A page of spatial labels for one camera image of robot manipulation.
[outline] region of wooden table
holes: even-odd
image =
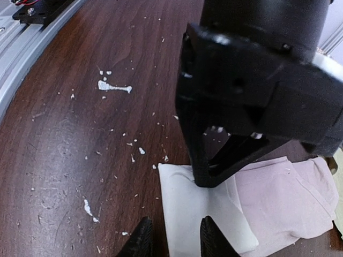
[[[167,256],[152,165],[165,155],[189,162],[174,91],[182,33],[201,9],[202,1],[190,0],[89,0],[59,32],[1,124],[1,257],[115,256],[128,238],[122,232],[146,215],[157,256]],[[98,90],[99,70],[113,86],[132,86],[131,94]],[[268,158],[303,160],[299,149],[290,143]],[[273,256],[342,251],[333,230]]]

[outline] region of pink cloth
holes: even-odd
[[[333,228],[338,192],[322,158],[253,163],[235,177],[243,213],[259,241],[243,257],[268,256]]]

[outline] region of black mechanical part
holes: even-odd
[[[200,225],[202,257],[240,257],[210,216]]]
[[[26,24],[48,25],[54,21],[74,0],[39,0],[23,6],[14,15],[14,20]]]
[[[152,257],[152,232],[152,220],[149,217],[142,218],[117,257]]]
[[[216,187],[293,139],[334,154],[343,83],[311,63],[329,3],[205,0],[200,26],[183,37],[175,99],[198,186]],[[232,136],[208,160],[202,136],[212,126]]]

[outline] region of debris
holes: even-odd
[[[140,152],[140,154],[145,154],[145,151],[141,147],[139,148],[139,152]]]
[[[39,114],[32,115],[32,118],[37,118],[37,117],[42,116],[44,114],[45,114],[45,111],[40,112]]]
[[[128,87],[114,87],[114,86],[111,86],[109,83],[106,83],[102,80],[99,80],[98,81],[98,88],[99,90],[123,90],[123,91],[126,91],[128,93],[131,92],[132,90],[132,87],[131,86],[128,86]]]
[[[84,210],[87,212],[87,214],[90,216],[90,217],[93,217],[93,222],[95,223],[99,223],[99,220],[93,216],[92,212],[91,212],[91,208],[90,208],[90,205],[88,203],[88,200],[87,199],[84,199],[84,203],[85,203],[85,206],[84,206]]]

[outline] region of white paint splatter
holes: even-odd
[[[98,81],[98,88],[99,90],[122,90],[122,91],[126,91],[128,93],[131,92],[132,87],[128,86],[128,87],[114,87],[111,86],[109,83],[106,83],[105,81],[99,80]]]
[[[145,154],[145,151],[141,147],[139,148],[139,152],[140,152],[140,154]]]
[[[92,214],[91,212],[91,207],[88,203],[88,200],[87,199],[84,199],[84,210],[87,212],[87,214],[90,216],[90,217],[93,217],[93,222],[95,223],[99,223],[99,220],[97,218],[94,217],[94,215]]]

